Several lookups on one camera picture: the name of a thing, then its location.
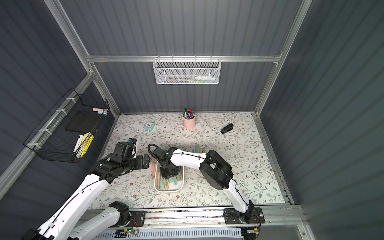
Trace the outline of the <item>pink fruit knife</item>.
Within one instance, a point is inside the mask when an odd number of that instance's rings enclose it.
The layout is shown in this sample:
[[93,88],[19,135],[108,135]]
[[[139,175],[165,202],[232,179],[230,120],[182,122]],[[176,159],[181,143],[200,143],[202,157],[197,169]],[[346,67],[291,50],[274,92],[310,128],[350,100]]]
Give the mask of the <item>pink fruit knife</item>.
[[156,177],[156,160],[155,160],[155,158],[151,159],[151,163],[152,163],[152,179],[155,179],[155,177]]

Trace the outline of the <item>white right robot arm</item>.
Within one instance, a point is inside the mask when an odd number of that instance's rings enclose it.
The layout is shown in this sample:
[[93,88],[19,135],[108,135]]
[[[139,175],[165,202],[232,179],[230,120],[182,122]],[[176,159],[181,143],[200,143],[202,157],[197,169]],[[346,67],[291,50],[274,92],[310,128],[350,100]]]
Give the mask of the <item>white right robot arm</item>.
[[152,156],[160,164],[160,171],[165,179],[176,176],[182,167],[199,170],[211,187],[225,192],[239,214],[246,219],[251,217],[254,204],[240,190],[231,165],[216,151],[198,154],[175,147],[167,151],[156,148]]

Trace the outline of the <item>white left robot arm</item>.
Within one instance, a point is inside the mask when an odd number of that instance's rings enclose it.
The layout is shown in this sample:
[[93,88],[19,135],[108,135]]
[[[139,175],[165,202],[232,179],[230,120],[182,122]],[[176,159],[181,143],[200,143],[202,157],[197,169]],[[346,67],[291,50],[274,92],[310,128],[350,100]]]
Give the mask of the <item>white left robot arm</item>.
[[97,216],[77,225],[95,198],[116,178],[134,170],[147,169],[151,161],[148,155],[136,158],[119,158],[114,155],[96,162],[78,189],[39,228],[29,229],[23,240],[90,240],[109,227],[138,229],[144,224],[144,211],[130,211],[128,205],[115,201]]

